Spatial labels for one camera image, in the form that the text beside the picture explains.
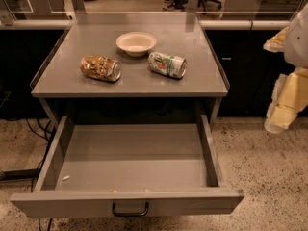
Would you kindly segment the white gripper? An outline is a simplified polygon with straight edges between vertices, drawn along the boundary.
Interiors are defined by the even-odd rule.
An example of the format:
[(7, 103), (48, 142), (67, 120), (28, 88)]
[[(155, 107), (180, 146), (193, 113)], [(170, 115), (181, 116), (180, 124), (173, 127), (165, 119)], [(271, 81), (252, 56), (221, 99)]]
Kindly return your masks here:
[(270, 133), (279, 134), (288, 130), (308, 106), (308, 4), (296, 14), (289, 29), (282, 29), (263, 48), (273, 53), (284, 51), (285, 61), (296, 66), (291, 74), (279, 75), (267, 110), (264, 127)]

